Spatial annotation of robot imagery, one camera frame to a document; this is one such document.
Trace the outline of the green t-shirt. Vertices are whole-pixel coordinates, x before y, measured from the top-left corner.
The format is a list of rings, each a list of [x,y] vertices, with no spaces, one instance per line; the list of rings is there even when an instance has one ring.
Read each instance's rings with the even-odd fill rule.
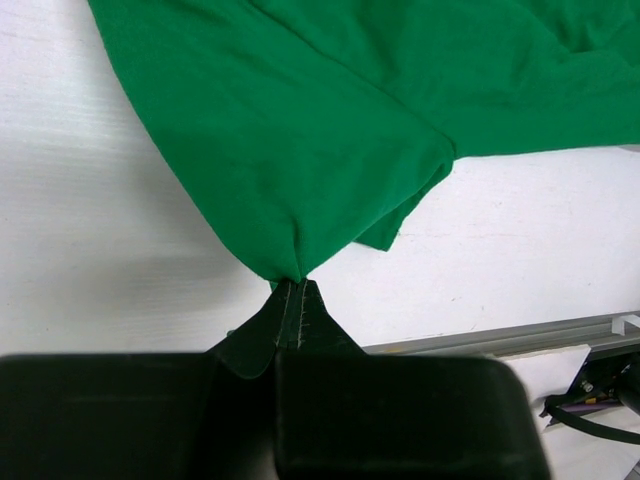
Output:
[[[299,281],[388,249],[464,157],[639,140],[635,1],[94,1],[111,66],[222,243]]]

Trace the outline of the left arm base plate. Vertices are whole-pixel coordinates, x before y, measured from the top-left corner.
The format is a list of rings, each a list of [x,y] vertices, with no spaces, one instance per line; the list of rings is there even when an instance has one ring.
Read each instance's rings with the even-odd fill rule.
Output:
[[[584,362],[567,394],[575,403],[595,403],[614,398],[618,378],[639,363],[639,352],[596,352]]]

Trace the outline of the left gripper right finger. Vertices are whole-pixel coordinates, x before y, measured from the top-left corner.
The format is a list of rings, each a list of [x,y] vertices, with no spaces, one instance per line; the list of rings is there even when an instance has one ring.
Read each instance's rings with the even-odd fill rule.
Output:
[[[326,309],[317,283],[289,283],[284,310],[284,348],[314,354],[365,355]]]

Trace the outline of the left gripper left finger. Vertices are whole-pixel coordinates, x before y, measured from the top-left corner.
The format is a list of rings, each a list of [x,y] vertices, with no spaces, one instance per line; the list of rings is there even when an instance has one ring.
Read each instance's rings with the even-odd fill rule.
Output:
[[[291,282],[208,353],[211,379],[199,427],[201,479],[275,478],[274,372]]]

